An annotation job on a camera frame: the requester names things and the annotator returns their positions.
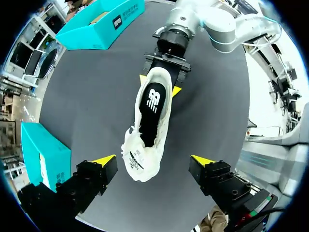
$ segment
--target shoe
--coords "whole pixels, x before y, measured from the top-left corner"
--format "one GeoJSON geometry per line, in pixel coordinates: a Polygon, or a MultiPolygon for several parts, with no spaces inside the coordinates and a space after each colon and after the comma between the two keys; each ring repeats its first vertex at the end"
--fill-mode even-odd
{"type": "Polygon", "coordinates": [[[135,181],[146,182],[159,172],[171,104],[169,72],[160,67],[152,68],[136,97],[134,126],[126,131],[121,146],[126,170],[135,181]]]}

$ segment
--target shoe label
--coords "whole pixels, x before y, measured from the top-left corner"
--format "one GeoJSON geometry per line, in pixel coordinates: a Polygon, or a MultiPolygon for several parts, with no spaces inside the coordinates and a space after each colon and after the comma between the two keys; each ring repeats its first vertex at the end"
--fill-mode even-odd
{"type": "Polygon", "coordinates": [[[148,100],[147,100],[147,105],[148,107],[154,112],[156,113],[156,106],[159,104],[159,100],[160,100],[160,94],[158,92],[156,92],[153,88],[150,90],[149,92],[149,96],[148,96],[148,100]]]}
{"type": "Polygon", "coordinates": [[[144,170],[143,167],[143,147],[141,145],[138,146],[138,148],[135,151],[130,151],[125,156],[126,160],[129,160],[129,165],[134,171],[138,171],[141,173],[144,170]]]}

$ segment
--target black insole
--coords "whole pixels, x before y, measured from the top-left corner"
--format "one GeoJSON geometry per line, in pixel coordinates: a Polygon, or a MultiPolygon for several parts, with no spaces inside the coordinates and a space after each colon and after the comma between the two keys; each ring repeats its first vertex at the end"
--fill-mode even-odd
{"type": "Polygon", "coordinates": [[[140,129],[141,139],[146,147],[152,147],[155,143],[157,127],[164,106],[166,90],[160,83],[150,83],[141,98],[140,129]]]}

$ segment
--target cardboard box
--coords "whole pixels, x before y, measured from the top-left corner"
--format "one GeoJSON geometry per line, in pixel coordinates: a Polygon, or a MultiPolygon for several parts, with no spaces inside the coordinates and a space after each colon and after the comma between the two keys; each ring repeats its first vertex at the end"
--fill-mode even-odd
{"type": "Polygon", "coordinates": [[[68,50],[107,50],[144,9],[144,0],[97,0],[75,15],[56,38],[68,50]]]}

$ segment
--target cable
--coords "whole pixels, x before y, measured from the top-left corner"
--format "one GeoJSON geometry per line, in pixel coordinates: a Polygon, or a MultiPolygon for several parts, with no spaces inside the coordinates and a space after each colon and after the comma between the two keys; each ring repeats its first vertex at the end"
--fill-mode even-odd
{"type": "Polygon", "coordinates": [[[264,216],[269,215],[269,214],[274,213],[274,212],[282,212],[284,210],[285,210],[284,208],[277,207],[277,208],[272,208],[272,209],[268,209],[268,210],[265,210],[265,211],[261,211],[257,215],[245,220],[244,223],[242,223],[239,227],[236,228],[236,230],[239,230],[239,229],[245,227],[246,225],[253,222],[254,220],[257,220],[258,218],[264,217],[264,216]]]}

